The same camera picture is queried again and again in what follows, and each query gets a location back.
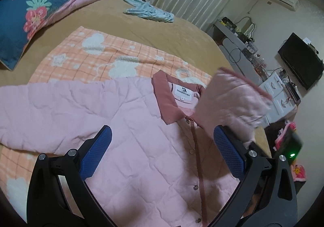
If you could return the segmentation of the pink quilted jacket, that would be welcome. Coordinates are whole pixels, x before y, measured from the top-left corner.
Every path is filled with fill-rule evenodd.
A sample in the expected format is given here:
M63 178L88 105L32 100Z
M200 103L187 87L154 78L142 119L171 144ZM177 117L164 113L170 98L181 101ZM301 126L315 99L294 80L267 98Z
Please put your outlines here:
M104 125L112 142L87 185L118 226L207 226L238 180L213 140L229 126L249 145L272 97L221 68L207 87L151 78L1 87L1 143L63 155Z

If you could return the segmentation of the pink cartoon cloth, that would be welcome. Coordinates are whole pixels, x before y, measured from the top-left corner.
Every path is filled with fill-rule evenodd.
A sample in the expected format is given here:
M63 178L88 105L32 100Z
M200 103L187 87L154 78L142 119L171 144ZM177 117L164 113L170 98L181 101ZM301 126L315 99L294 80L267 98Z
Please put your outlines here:
M286 122L285 127L279 130L274 149L279 155L286 157L291 168L293 180L298 182L306 182L306 170L301 164L296 162L302 147L303 141L296 132L296 124L294 122Z

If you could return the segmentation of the white drawer cabinet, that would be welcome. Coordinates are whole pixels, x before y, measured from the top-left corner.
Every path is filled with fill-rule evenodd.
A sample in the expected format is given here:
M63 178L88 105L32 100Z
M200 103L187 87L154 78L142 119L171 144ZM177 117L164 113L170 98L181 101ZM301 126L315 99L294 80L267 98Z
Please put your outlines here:
M282 119L291 118L301 103L301 98L289 80L283 81L277 73L273 73L259 87L272 96L270 110L262 118L262 128Z

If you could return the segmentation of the black flat television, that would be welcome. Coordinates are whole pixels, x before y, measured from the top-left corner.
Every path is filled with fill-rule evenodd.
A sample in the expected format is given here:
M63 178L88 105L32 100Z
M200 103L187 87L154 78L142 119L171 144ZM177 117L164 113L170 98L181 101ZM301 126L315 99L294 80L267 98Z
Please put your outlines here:
M323 61L294 32L280 47L278 54L306 90L321 78Z

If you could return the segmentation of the grey cluttered desk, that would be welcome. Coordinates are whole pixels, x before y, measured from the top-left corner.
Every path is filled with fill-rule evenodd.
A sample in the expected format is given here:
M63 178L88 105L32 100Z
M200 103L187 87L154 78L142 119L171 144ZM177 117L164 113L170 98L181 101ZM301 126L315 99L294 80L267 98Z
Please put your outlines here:
M249 54L247 46L220 21L214 23L213 29L213 40L221 49L234 71L244 75L256 85L260 85L263 80L256 73L254 66L247 57Z

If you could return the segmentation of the orange plaid cloud blanket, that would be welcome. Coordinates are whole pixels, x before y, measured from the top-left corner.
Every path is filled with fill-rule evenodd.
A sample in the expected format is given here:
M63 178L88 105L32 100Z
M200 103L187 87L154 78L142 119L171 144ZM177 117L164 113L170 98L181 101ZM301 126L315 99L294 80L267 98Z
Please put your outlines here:
M89 83L119 77L151 77L159 70L202 86L211 79L209 74L157 48L79 27L41 61L29 82ZM35 158L33 154L2 149L1 188L16 210L26 207Z

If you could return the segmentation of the light blue garment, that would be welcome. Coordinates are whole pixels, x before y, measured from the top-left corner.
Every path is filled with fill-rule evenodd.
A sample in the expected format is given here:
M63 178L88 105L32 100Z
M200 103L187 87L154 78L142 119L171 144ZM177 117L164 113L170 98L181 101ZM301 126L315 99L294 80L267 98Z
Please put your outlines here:
M145 2L142 0L123 1L132 6L132 8L128 8L124 11L124 14L126 15L137 16L142 19L165 23L173 23L175 20L175 16L173 13L169 13L155 6L152 6L149 2Z

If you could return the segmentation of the navy floral duvet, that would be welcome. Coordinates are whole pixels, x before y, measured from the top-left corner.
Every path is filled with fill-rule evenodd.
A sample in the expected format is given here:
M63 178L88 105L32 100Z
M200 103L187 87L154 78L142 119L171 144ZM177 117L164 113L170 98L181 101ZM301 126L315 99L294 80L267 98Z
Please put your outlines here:
M16 68L33 36L98 0L1 0L1 64Z

